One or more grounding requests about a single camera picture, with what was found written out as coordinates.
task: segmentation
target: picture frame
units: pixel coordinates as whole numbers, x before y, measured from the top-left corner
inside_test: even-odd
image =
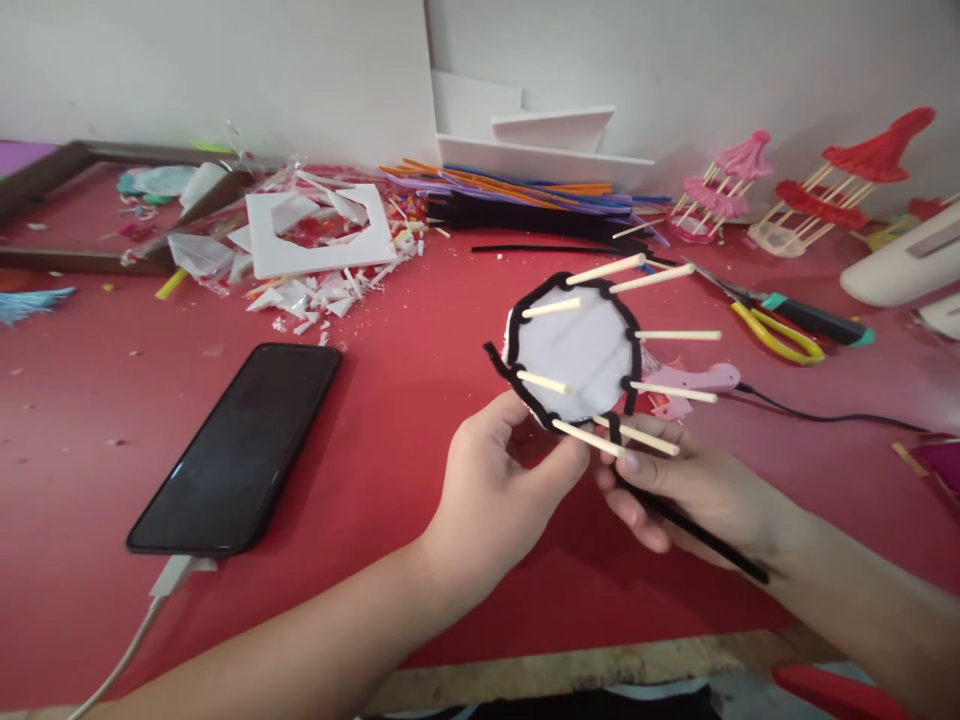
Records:
[[[42,200],[45,195],[96,163],[157,167],[199,166],[205,162],[221,164],[222,161],[231,162],[234,158],[223,153],[191,148],[74,140],[0,182],[0,228],[25,209],[33,207],[37,200]],[[228,172],[168,232],[226,207],[239,199],[253,183],[253,175],[246,170]],[[176,271],[166,243],[158,244],[142,259],[130,265],[123,265],[121,257],[120,253],[109,252],[0,246],[0,268],[154,277],[165,277]]]

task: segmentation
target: yellow scissor handle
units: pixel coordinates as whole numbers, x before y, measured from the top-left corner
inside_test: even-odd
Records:
[[[794,362],[797,365],[816,365],[817,363],[823,362],[824,354],[823,349],[817,345],[813,340],[808,338],[802,333],[798,333],[791,327],[787,327],[783,323],[779,323],[774,320],[769,315],[760,312],[759,310],[748,309],[743,303],[735,302],[732,305],[734,311],[743,318],[744,322],[750,327],[750,330],[753,331],[753,334],[760,338],[760,342],[766,345],[768,348],[773,350],[777,355],[786,358],[790,362]],[[773,336],[773,334],[767,330],[773,330],[778,335],[782,335],[787,340],[790,340],[797,344],[806,354],[799,353],[788,345],[784,345],[780,340]]]

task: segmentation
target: pink glue gun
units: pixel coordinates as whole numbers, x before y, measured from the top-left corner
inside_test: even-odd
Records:
[[[688,390],[724,393],[730,392],[740,383],[740,371],[730,363],[711,365],[709,370],[702,373],[691,373],[662,366],[644,377],[643,381],[652,385],[669,385]],[[653,415],[661,420],[679,420],[693,412],[693,406],[686,398],[667,397],[657,393],[650,395],[656,403]]]

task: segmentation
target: phone screen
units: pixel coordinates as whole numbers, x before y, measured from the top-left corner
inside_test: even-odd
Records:
[[[334,348],[255,348],[137,520],[127,548],[224,556],[256,542],[339,365]]]

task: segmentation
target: fingernail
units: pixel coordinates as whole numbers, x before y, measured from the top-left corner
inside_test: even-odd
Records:
[[[613,505],[613,512],[616,513],[617,517],[633,527],[633,524],[637,521],[637,506],[630,502],[628,498],[618,498]]]
[[[634,453],[626,453],[623,456],[623,468],[627,472],[636,472],[640,467],[640,460]]]

